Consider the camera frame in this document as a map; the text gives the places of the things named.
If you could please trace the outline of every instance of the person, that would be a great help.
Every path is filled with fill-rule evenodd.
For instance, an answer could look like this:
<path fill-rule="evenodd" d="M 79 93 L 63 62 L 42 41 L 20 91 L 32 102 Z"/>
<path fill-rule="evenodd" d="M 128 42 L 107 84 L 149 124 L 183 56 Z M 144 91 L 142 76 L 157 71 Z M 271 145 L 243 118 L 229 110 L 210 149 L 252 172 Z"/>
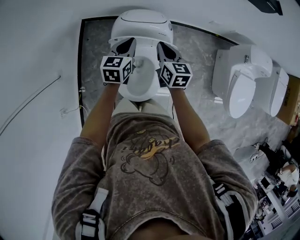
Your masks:
<path fill-rule="evenodd" d="M 288 162 L 279 169 L 277 176 L 283 182 L 283 184 L 289 189 L 287 197 L 295 197 L 297 190 L 297 183 L 299 181 L 299 170 L 295 164 L 289 164 Z"/>
<path fill-rule="evenodd" d="M 268 172 L 278 177 L 280 182 L 288 188 L 289 193 L 287 196 L 296 196 L 298 192 L 297 183 L 299 181 L 299 170 L 296 165 L 285 162 L 280 155 L 270 149 L 267 143 L 259 145 L 259 150 L 263 151 L 269 160 Z"/>
<path fill-rule="evenodd" d="M 52 202 L 58 236 L 77 239 L 79 226 L 81 239 L 91 239 L 80 223 L 106 191 L 99 213 L 105 231 L 97 229 L 105 239 L 240 238 L 256 213 L 255 191 L 223 142 L 210 140 L 184 91 L 170 89 L 182 138 L 154 101 L 137 107 L 122 99 L 113 112 L 118 88 L 105 87 L 71 144 Z"/>

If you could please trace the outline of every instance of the toilet lid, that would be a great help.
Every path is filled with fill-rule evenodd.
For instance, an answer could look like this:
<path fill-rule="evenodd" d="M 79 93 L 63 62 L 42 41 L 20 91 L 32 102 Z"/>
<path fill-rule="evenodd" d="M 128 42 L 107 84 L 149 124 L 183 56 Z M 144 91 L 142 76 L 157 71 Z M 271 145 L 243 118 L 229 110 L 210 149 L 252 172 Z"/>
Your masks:
<path fill-rule="evenodd" d="M 227 98 L 223 101 L 224 108 L 233 118 L 239 118 L 249 108 L 255 91 L 255 81 L 236 72 L 229 86 Z"/>

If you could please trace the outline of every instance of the wire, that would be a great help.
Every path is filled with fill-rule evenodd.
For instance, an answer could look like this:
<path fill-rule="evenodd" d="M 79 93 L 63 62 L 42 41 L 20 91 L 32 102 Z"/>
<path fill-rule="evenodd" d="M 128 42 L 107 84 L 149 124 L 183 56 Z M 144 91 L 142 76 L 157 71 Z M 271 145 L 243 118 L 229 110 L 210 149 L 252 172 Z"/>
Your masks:
<path fill-rule="evenodd" d="M 53 83 L 55 83 L 57 80 L 59 80 L 61 78 L 61 75 L 55 79 L 52 83 L 50 83 L 49 85 L 45 86 L 37 95 L 35 95 L 31 100 L 29 100 L 19 111 L 17 111 L 17 113 L 11 118 L 11 120 L 8 121 L 8 123 L 5 125 L 5 127 L 1 130 L 0 132 L 0 136 L 3 134 L 3 132 L 5 131 L 5 129 L 8 127 L 8 125 L 11 123 L 12 120 L 15 119 L 15 117 L 20 113 L 20 111 L 22 111 L 29 103 L 32 102 L 33 99 L 35 99 L 38 95 L 40 95 L 46 88 L 50 87 Z"/>
<path fill-rule="evenodd" d="M 73 109 L 73 110 L 70 110 L 70 111 L 67 111 L 67 112 L 64 112 L 64 114 L 67 114 L 67 113 L 70 113 L 70 112 L 73 112 L 73 111 L 76 111 L 78 108 L 80 108 L 80 107 L 82 107 L 84 110 L 85 110 L 85 112 L 86 112 L 86 115 L 88 116 L 89 114 L 88 114 L 88 111 L 85 109 L 85 107 L 84 106 L 82 106 L 82 105 L 79 105 L 76 109 Z"/>
<path fill-rule="evenodd" d="M 173 116 L 173 120 L 174 120 L 174 103 L 172 104 L 172 116 Z"/>

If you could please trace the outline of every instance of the toilet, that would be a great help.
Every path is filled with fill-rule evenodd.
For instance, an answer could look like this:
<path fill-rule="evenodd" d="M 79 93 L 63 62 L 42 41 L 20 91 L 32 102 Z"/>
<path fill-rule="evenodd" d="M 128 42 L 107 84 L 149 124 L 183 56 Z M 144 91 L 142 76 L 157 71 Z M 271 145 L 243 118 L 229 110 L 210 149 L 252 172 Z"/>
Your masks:
<path fill-rule="evenodd" d="M 119 93 L 130 101 L 146 101 L 155 96 L 160 88 L 156 73 L 160 68 L 157 45 L 164 42 L 173 46 L 173 28 L 171 22 L 159 12 L 130 10 L 121 14 L 114 23 L 109 40 L 111 48 L 126 38 L 136 40 L 135 69 L 128 83 L 121 84 Z"/>
<path fill-rule="evenodd" d="M 262 108 L 272 117 L 276 116 L 285 98 L 285 92 L 289 82 L 288 74 L 278 63 L 273 62 L 271 77 L 263 79 L 257 78 L 255 82 L 254 104 Z"/>
<path fill-rule="evenodd" d="M 239 118 L 247 111 L 255 94 L 255 79 L 270 77 L 272 67 L 272 59 L 255 45 L 217 51 L 212 91 L 231 117 Z"/>

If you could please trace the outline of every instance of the gray t-shirt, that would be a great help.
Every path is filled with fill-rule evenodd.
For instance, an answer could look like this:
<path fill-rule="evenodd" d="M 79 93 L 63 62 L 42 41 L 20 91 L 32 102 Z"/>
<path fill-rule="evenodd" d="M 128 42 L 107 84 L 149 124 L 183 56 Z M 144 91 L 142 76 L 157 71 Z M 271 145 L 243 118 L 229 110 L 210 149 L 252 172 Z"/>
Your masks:
<path fill-rule="evenodd" d="M 106 172 L 101 149 L 93 141 L 73 140 L 52 203 L 62 240 L 75 239 L 75 226 L 97 188 L 109 191 L 102 216 L 110 240 L 127 239 L 152 218 L 169 219 L 189 234 L 225 239 L 210 177 L 243 197 L 250 220 L 255 214 L 255 191 L 226 146 L 213 140 L 193 152 L 167 116 L 113 116 L 105 162 Z"/>

